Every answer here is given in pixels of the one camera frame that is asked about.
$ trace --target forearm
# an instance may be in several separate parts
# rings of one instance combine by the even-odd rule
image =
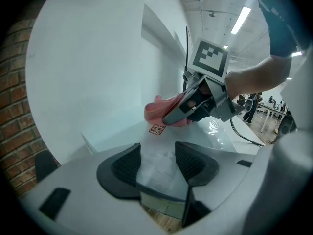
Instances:
[[[225,78],[230,99],[276,87],[286,80],[290,66],[291,58],[270,56],[253,67],[230,72]]]

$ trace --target sticker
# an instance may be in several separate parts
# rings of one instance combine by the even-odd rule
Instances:
[[[155,135],[161,135],[161,133],[164,131],[166,125],[158,125],[155,124],[152,126],[149,130],[150,133],[155,134]]]

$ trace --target black antenna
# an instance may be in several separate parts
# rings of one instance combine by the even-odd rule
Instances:
[[[187,71],[187,64],[188,64],[188,26],[186,26],[186,38],[187,38],[187,53],[186,53],[186,65],[185,71]],[[184,92],[187,88],[187,82],[184,80],[184,85],[182,87],[182,91]]]

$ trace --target wooden floor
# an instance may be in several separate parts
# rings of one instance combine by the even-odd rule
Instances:
[[[252,124],[247,124],[246,125],[254,132],[254,134],[266,145],[269,142],[274,141],[276,138],[276,133],[274,130],[277,130],[279,127],[279,121],[277,120],[277,116],[273,116],[268,119],[266,122],[266,126],[264,127],[263,132],[261,132],[262,126],[264,124],[264,121],[266,119],[266,114],[260,112],[260,113],[254,113],[254,119]],[[238,115],[238,117],[243,120],[244,114],[242,113],[241,115]]]
[[[238,115],[238,117],[243,120],[243,113]],[[269,145],[270,142],[274,141],[276,138],[276,133],[274,133],[275,129],[278,129],[279,122],[277,117],[271,117],[268,119],[266,126],[264,127],[263,132],[261,133],[262,126],[266,119],[264,113],[255,113],[255,117],[253,119],[252,124],[246,125],[255,133],[255,135],[266,145]],[[166,230],[169,234],[175,233],[182,229],[181,220],[171,218],[162,213],[159,213],[153,209],[143,206],[144,210],[149,214],[149,216],[159,224],[164,230]]]
[[[173,234],[182,229],[181,220],[169,217],[146,206],[142,207],[161,228],[168,232],[168,234]]]

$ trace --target white table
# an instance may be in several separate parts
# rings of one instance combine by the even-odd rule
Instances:
[[[274,110],[273,108],[268,107],[268,106],[265,106],[265,105],[263,105],[263,104],[258,104],[258,106],[260,106],[261,108],[263,108],[263,109],[265,109],[265,110],[268,110],[268,115],[266,116],[266,119],[265,119],[264,124],[263,124],[262,129],[261,129],[261,132],[263,132],[264,127],[265,127],[265,125],[266,125],[266,122],[267,122],[267,120],[270,118],[270,113],[272,113],[271,118],[273,117],[274,113],[276,113],[276,114],[282,116],[282,118],[286,115],[286,113],[283,113],[283,112]]]

